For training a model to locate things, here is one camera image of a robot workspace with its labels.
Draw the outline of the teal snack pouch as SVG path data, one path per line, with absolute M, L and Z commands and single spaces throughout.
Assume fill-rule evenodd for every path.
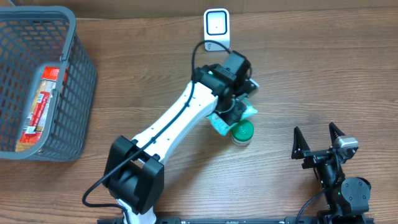
M 242 118 L 238 121 L 240 122 L 243 119 L 247 119 L 249 117 L 254 116 L 258 113 L 258 110 L 253 107 L 253 105 L 247 100 L 243 100 L 243 103 L 247 106 L 246 110 L 243 113 Z M 217 112 L 214 112 L 206 117 L 212 127 L 222 136 L 225 136 L 237 123 L 234 123 L 232 126 L 228 126 L 218 115 Z

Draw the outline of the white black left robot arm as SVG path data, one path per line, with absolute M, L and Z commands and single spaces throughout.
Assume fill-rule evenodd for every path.
M 185 136 L 205 117 L 220 123 L 225 133 L 244 118 L 245 98 L 258 89 L 250 77 L 249 60 L 229 53 L 223 64 L 194 70 L 180 98 L 149 128 L 132 140 L 112 143 L 103 185 L 124 216 L 112 223 L 155 223 L 153 206 L 164 189 L 164 166 Z

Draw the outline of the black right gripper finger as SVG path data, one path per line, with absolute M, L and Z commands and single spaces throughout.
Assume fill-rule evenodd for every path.
M 329 132 L 332 146 L 342 146 L 345 133 L 343 133 L 335 123 L 331 122 L 329 125 Z
M 292 147 L 291 159 L 303 159 L 310 148 L 298 126 L 294 128 L 294 143 Z

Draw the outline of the green lidded jar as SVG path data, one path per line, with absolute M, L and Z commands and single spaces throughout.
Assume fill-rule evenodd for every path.
M 254 126 L 252 122 L 243 119 L 231 129 L 232 142 L 237 146 L 248 145 L 254 135 Z

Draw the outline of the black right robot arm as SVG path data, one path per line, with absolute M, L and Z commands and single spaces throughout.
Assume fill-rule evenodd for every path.
M 299 210 L 295 223 L 373 223 L 366 218 L 369 211 L 371 184 L 362 177 L 345 177 L 342 165 L 359 149 L 358 140 L 342 132 L 334 123 L 328 125 L 331 145 L 328 149 L 311 151 L 299 127 L 294 128 L 291 158 L 303 160 L 303 169 L 312 169 L 322 190 Z M 328 208 L 315 217 L 303 218 L 304 210 L 316 199 L 325 196 Z

